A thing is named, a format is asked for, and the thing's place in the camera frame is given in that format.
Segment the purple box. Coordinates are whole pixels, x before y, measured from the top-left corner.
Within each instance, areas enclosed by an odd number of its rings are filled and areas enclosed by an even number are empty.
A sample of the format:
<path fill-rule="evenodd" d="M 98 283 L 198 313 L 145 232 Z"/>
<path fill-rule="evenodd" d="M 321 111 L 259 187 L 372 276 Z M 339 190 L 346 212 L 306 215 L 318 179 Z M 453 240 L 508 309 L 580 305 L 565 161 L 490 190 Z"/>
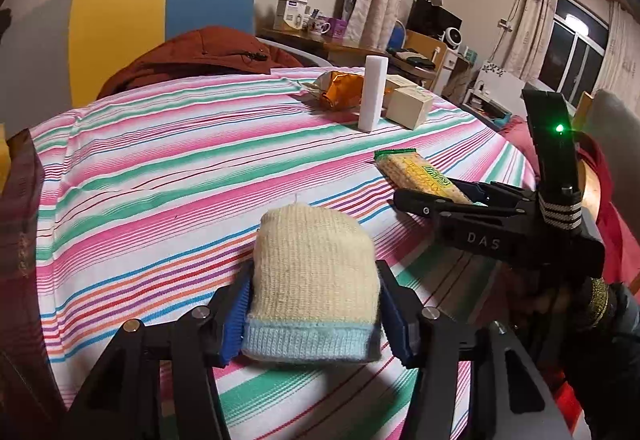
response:
<path fill-rule="evenodd" d="M 328 36 L 331 39 L 342 40 L 345 36 L 346 28 L 348 22 L 341 18 L 331 17 L 328 20 L 329 28 L 324 33 L 325 36 Z"/>

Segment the small white fan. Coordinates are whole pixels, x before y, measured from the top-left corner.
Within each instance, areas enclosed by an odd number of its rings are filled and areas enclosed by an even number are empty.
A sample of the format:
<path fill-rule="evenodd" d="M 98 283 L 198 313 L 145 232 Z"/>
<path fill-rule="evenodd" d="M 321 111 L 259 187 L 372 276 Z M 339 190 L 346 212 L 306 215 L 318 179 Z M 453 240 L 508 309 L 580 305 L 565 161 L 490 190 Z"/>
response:
<path fill-rule="evenodd" d="M 442 41 L 446 43 L 448 48 L 452 51 L 457 51 L 460 48 L 462 42 L 461 32 L 456 27 L 446 28 L 442 34 Z"/>

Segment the striped pink tablecloth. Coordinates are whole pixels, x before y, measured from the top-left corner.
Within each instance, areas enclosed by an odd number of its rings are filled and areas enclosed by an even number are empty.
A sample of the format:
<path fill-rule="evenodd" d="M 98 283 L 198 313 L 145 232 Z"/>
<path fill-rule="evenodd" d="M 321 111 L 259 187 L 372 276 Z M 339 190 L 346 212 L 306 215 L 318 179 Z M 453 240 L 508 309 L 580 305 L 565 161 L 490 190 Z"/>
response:
<path fill-rule="evenodd" d="M 422 127 L 364 133 L 314 106 L 310 69 L 137 88 L 32 129 L 43 166 L 36 237 L 43 342 L 65 404 L 125 319 L 172 321 L 228 284 L 270 209 L 345 212 L 401 284 L 455 319 L 477 315 L 494 264 L 431 242 L 396 212 L 379 149 L 413 148 L 450 178 L 533 184 L 527 159 L 446 100 Z"/>

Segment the white mug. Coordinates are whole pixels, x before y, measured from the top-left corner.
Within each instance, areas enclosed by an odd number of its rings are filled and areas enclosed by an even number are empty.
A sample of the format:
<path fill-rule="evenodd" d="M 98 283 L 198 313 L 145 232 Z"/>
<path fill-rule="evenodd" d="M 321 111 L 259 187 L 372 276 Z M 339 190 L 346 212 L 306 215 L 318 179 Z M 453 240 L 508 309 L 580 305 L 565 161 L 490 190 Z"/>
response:
<path fill-rule="evenodd" d="M 325 36 L 331 30 L 331 22 L 324 16 L 311 17 L 307 24 L 308 33 L 311 36 Z"/>

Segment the rust red jacket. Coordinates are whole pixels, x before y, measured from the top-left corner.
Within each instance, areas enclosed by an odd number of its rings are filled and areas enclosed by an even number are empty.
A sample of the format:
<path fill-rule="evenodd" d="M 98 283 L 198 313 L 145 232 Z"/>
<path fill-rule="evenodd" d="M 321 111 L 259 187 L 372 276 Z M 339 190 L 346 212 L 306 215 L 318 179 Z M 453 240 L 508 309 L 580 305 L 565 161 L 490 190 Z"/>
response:
<path fill-rule="evenodd" d="M 244 31 L 207 26 L 175 36 L 106 80 L 99 98 L 170 80 L 223 74 L 269 74 L 302 65 L 293 54 Z"/>

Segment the beige cardboard box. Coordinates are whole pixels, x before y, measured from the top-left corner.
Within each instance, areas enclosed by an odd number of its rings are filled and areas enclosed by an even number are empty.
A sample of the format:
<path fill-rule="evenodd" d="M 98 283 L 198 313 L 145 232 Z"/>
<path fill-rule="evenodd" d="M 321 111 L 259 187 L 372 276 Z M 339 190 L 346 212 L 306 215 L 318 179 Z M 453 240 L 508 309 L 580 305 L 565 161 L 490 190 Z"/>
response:
<path fill-rule="evenodd" d="M 385 118 L 406 129 L 414 130 L 424 125 L 433 107 L 435 95 L 423 88 L 396 88 L 390 93 Z"/>

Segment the white tissue carton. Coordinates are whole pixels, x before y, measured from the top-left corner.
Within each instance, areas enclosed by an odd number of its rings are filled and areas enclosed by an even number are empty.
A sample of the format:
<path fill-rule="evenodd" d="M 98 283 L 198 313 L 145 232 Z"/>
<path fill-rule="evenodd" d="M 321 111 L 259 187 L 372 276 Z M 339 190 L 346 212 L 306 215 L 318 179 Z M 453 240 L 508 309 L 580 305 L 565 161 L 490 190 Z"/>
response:
<path fill-rule="evenodd" d="M 308 0 L 278 0 L 273 28 L 300 31 L 304 28 Z"/>

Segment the orange white snack packet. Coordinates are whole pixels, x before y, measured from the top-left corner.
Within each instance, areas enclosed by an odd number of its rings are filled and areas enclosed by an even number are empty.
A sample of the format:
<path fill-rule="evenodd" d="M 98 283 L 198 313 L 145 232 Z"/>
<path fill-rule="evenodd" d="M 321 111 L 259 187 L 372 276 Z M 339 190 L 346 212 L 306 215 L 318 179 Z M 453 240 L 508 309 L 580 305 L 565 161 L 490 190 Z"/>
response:
<path fill-rule="evenodd" d="M 319 104 L 327 111 L 347 111 L 360 105 L 363 75 L 346 71 L 327 71 L 312 82 Z"/>

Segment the green yellow cracker packet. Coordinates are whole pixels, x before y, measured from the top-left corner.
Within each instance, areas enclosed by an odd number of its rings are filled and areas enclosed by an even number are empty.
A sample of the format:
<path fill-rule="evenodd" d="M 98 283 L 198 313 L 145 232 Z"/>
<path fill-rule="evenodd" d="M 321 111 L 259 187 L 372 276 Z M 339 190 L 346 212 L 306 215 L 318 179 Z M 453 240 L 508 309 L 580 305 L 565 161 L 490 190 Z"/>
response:
<path fill-rule="evenodd" d="M 425 160 L 416 148 L 381 149 L 374 153 L 374 162 L 398 189 L 410 189 L 448 198 L 454 203 L 472 205 L 472 200 Z"/>

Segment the white tall box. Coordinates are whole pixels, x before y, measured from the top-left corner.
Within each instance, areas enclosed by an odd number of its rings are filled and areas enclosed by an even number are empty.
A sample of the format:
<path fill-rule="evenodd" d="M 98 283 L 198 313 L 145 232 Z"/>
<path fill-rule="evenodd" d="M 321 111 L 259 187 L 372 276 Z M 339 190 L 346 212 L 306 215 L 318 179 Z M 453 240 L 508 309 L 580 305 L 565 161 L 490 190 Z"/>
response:
<path fill-rule="evenodd" d="M 385 94 L 388 58 L 368 55 L 364 65 L 358 129 L 372 132 L 378 126 Z"/>

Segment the wooden desk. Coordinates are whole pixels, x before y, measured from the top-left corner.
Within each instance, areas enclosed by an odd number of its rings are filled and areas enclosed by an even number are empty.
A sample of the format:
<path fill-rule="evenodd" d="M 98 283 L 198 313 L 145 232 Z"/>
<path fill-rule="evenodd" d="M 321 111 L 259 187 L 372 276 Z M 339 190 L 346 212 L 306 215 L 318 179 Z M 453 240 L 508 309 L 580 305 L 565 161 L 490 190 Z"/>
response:
<path fill-rule="evenodd" d="M 257 36 L 259 39 L 283 44 L 290 52 L 296 48 L 296 50 L 323 58 L 335 66 L 361 66 L 368 55 L 384 56 L 388 58 L 388 71 L 391 74 L 402 74 L 427 88 L 431 88 L 437 79 L 434 70 L 413 67 L 387 52 L 367 48 L 357 42 L 270 28 L 259 28 Z"/>

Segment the small beige box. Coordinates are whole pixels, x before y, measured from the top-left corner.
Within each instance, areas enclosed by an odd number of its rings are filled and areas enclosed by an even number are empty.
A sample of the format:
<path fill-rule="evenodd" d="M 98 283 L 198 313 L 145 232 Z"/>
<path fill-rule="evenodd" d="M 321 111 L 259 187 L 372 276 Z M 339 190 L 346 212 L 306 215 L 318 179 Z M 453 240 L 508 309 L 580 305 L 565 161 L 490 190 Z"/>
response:
<path fill-rule="evenodd" d="M 390 103 L 390 98 L 398 88 L 415 88 L 416 84 L 409 79 L 402 77 L 400 74 L 388 74 L 386 76 L 383 107 L 386 108 Z"/>

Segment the cream knitted hat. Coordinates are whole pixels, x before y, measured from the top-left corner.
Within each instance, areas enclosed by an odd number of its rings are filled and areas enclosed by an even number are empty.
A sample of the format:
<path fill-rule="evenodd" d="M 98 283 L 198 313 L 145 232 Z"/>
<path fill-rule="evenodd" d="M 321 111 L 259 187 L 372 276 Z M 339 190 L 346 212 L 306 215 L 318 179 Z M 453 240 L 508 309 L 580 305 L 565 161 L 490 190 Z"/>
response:
<path fill-rule="evenodd" d="M 242 352 L 272 363 L 370 363 L 380 356 L 375 247 L 343 212 L 296 203 L 266 212 L 253 252 Z"/>

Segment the grey yellow blue chair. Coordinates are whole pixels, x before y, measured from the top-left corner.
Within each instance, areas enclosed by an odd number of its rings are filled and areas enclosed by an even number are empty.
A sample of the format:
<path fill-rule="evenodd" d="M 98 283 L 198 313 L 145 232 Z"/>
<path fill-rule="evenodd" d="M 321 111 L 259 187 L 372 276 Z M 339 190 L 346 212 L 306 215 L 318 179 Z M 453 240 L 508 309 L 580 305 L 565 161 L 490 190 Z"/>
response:
<path fill-rule="evenodd" d="M 254 0 L 49 0 L 2 13 L 6 134 L 84 107 L 119 69 L 179 34 L 225 26 L 254 34 Z"/>

